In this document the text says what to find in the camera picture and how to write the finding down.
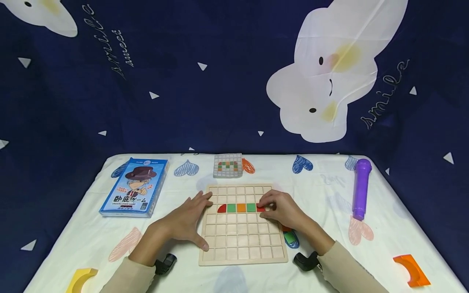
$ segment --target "pink heart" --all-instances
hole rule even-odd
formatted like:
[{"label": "pink heart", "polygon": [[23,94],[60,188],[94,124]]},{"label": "pink heart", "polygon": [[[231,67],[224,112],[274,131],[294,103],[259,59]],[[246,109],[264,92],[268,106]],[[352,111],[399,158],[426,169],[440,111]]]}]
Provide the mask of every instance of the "pink heart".
[{"label": "pink heart", "polygon": [[369,241],[375,238],[375,234],[370,226],[350,216],[350,225],[348,226],[348,239],[350,243],[352,245],[360,244],[362,236]]},{"label": "pink heart", "polygon": [[134,227],[132,231],[130,231],[130,233],[127,234],[127,236],[125,236],[116,247],[114,247],[107,260],[113,263],[123,257],[127,252],[131,253],[141,238],[142,233]]}]

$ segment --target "sleeve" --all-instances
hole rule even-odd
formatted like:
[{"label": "sleeve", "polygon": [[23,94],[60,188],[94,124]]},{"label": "sleeve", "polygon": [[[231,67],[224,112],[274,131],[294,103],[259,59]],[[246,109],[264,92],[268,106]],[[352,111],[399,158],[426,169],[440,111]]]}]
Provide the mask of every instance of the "sleeve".
[{"label": "sleeve", "polygon": [[326,281],[340,293],[389,293],[339,242],[318,257]]},{"label": "sleeve", "polygon": [[147,267],[125,257],[100,293],[145,293],[154,277],[154,266]]}]

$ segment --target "navy blue backdrop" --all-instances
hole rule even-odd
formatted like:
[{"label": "navy blue backdrop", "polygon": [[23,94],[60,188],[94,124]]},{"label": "navy blue backdrop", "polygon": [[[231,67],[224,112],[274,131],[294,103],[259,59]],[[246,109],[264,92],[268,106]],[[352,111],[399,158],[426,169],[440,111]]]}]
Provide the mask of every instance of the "navy blue backdrop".
[{"label": "navy blue backdrop", "polygon": [[284,129],[265,87],[293,62],[305,16],[331,2],[63,0],[72,38],[0,3],[2,286],[23,291],[107,157],[193,148],[369,156],[469,288],[469,5],[409,0],[345,137],[309,143]]}]

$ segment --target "purple microphone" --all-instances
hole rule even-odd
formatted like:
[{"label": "purple microphone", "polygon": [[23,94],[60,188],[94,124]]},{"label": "purple microphone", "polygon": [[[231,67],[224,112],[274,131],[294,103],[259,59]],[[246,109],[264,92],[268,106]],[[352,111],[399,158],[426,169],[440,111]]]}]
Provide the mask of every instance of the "purple microphone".
[{"label": "purple microphone", "polygon": [[368,194],[368,177],[371,172],[371,163],[367,159],[360,159],[355,165],[356,181],[355,196],[353,199],[353,217],[363,221],[366,213],[366,196]]}]

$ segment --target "pattern card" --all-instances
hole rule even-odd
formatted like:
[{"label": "pattern card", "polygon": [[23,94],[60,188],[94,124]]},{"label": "pattern card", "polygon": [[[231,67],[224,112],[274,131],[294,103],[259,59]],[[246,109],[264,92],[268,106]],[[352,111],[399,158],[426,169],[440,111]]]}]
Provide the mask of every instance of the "pattern card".
[{"label": "pattern card", "polygon": [[215,178],[238,178],[242,176],[242,155],[221,154],[215,155],[213,166]]},{"label": "pattern card", "polygon": [[286,263],[282,226],[261,218],[256,203],[271,184],[211,185],[213,206],[204,212],[202,237],[209,245],[200,250],[199,265]]}]

